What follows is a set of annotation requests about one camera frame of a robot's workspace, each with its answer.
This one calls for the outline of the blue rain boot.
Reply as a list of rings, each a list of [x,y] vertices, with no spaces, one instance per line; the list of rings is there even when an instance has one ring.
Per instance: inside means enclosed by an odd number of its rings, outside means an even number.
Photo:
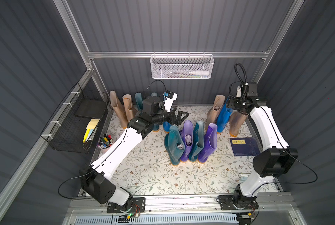
[[[164,122],[163,123],[163,129],[164,129],[164,131],[166,132],[166,133],[168,133],[169,132],[169,128],[171,127],[172,125],[170,124],[170,123],[168,123],[168,122]]]
[[[233,109],[229,108],[229,102],[230,96],[228,96],[226,102],[224,103],[216,122],[218,134],[221,134],[223,132],[227,123],[229,122],[231,114],[233,113]]]

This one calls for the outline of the dark teal boot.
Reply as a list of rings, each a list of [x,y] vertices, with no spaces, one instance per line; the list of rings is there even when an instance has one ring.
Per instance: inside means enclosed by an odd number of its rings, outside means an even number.
[[[151,96],[158,96],[156,92],[153,92]],[[153,132],[158,132],[160,130],[160,125],[159,124],[154,124],[153,126]]]
[[[142,94],[140,92],[135,94],[135,101],[136,101],[136,104],[137,104],[137,109],[139,111],[142,111],[143,110],[143,97],[142,97]]]

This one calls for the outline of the beige rain boot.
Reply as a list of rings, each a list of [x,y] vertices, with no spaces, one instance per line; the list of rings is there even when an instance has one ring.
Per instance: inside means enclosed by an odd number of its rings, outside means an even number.
[[[130,94],[125,94],[122,97],[122,99],[123,99],[126,117],[129,122],[131,119],[133,119],[136,116],[137,110],[135,109],[133,105],[132,96]]]
[[[205,125],[205,131],[207,131],[208,125],[210,123],[214,123],[214,124],[216,123],[217,118],[224,106],[225,98],[226,97],[224,95],[216,95],[213,106],[207,113],[207,122]]]
[[[230,123],[229,134],[231,137],[238,136],[240,127],[245,122],[247,117],[248,117],[248,114],[241,113],[241,112],[234,112],[231,114],[230,120],[229,120],[229,123]]]
[[[111,106],[119,119],[121,127],[124,129],[127,128],[128,121],[126,117],[126,112],[120,100],[118,99],[116,92],[110,91],[109,95]]]

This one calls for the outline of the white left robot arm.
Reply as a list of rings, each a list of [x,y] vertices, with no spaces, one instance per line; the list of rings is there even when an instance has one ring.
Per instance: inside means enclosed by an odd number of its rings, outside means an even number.
[[[181,125],[189,116],[188,112],[162,110],[152,115],[139,112],[131,119],[127,128],[100,158],[91,163],[86,174],[80,178],[82,189],[100,204],[115,203],[128,210],[132,205],[133,195],[119,188],[110,180],[125,157],[152,131],[154,124],[169,122]]]

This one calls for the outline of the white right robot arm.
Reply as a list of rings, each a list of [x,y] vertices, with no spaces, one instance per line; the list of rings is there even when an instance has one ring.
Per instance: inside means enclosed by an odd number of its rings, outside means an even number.
[[[262,186],[271,184],[275,178],[285,174],[298,157],[296,149],[291,149],[284,140],[273,118],[267,100],[260,98],[256,83],[241,82],[237,94],[231,94],[226,103],[234,110],[229,123],[229,134],[236,137],[241,125],[251,117],[260,137],[263,151],[253,159],[253,171],[239,184],[233,194],[233,205],[242,210],[252,205]]]

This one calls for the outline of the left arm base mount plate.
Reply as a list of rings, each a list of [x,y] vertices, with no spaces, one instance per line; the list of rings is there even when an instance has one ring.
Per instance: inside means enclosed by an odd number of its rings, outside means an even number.
[[[145,212],[145,206],[146,198],[130,197],[123,206],[108,202],[107,213],[142,213]]]

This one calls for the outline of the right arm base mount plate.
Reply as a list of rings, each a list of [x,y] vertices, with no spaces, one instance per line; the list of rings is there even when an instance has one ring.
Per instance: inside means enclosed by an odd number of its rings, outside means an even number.
[[[257,210],[258,204],[255,197],[245,197],[240,194],[219,195],[216,198],[221,210]]]

